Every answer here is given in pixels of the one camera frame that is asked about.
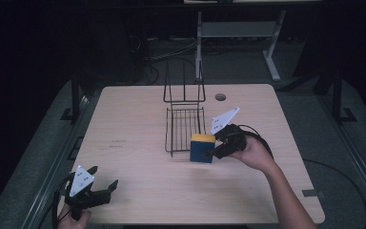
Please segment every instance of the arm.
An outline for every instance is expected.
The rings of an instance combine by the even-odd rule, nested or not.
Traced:
[[[316,225],[296,197],[287,178],[267,153],[264,146],[252,137],[247,137],[245,150],[235,152],[235,157],[251,168],[261,171],[272,190],[275,210],[281,228],[316,228]]]

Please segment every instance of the human arm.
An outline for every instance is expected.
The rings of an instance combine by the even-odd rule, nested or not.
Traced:
[[[261,171],[266,176],[272,190],[274,207],[281,228],[316,228],[284,173],[258,140],[247,136],[246,148],[231,154],[231,156],[247,166]]]
[[[82,211],[81,218],[75,220],[71,217],[71,207],[65,203],[58,216],[58,229],[84,229],[88,225],[88,221],[91,218],[90,211]]]

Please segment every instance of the white triangle marker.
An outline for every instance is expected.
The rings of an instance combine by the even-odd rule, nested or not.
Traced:
[[[70,197],[73,198],[88,185],[92,184],[93,181],[94,176],[88,173],[88,171],[82,168],[82,166],[78,165],[78,167],[76,168],[75,177],[73,178],[70,190]]]
[[[221,114],[217,117],[213,117],[213,124],[211,127],[211,134],[215,135],[220,130],[224,129],[226,125],[233,119],[233,117],[236,115],[236,113],[239,112],[239,108],[235,107],[232,110]]]

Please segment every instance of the metal frame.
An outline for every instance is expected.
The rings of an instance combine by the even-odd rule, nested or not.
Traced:
[[[56,175],[62,165],[62,162],[65,161],[68,156],[67,152],[72,148],[71,140],[76,136],[77,128],[85,115],[85,111],[87,110],[89,103],[88,99],[84,96],[78,104],[78,107],[80,108],[80,118],[76,118],[75,123],[70,125],[66,138],[64,138],[61,147],[55,154],[51,167],[47,171],[42,186],[35,195],[31,208],[26,215],[21,228],[37,228],[38,222],[43,217],[42,211],[49,203],[50,194],[52,194],[55,189],[54,185],[56,185]]]
[[[330,110],[331,104],[330,102],[323,98],[319,98],[319,102],[322,104],[323,108],[325,109],[325,112],[327,116],[332,116],[334,118],[329,118],[331,120],[332,125],[335,127],[336,132],[338,133],[340,139],[343,141],[344,146],[347,148],[347,151],[349,152],[349,157],[355,166],[355,169],[358,173],[358,176],[360,177],[365,189],[366,189],[366,164],[364,162],[364,159],[361,157],[361,152],[358,150],[356,145],[354,144],[353,140],[345,130],[344,126],[339,123],[339,120],[336,119],[334,116],[334,111]]]
[[[201,43],[203,37],[271,37],[272,43],[268,50],[263,51],[263,57],[274,81],[280,76],[272,59],[280,35],[286,11],[281,10],[276,21],[262,22],[203,22],[202,12],[198,12],[197,20],[197,52],[195,55],[195,77],[202,79]]]
[[[185,64],[183,62],[183,85],[181,85],[183,87],[183,98],[173,99],[169,63],[167,63],[163,101],[171,106],[166,111],[165,151],[171,153],[171,156],[176,152],[190,151],[192,134],[206,134],[204,108],[200,108],[200,102],[206,100],[204,80],[202,78],[200,80],[196,79],[195,83],[198,85],[197,99],[188,99]]]
[[[80,107],[79,107],[79,84],[77,75],[74,74],[71,78],[71,102],[72,108],[66,109],[64,113],[62,113],[60,120],[70,120],[71,124],[75,124],[76,120],[80,114]]]

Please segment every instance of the human hand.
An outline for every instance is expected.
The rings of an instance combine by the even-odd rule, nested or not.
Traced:
[[[251,136],[246,136],[246,139],[246,148],[243,151],[234,152],[231,157],[263,173],[276,166],[275,161],[260,141]]]
[[[81,218],[75,220],[71,216],[71,207],[65,203],[58,217],[58,229],[84,229],[88,225],[91,214],[90,211],[82,210]]]

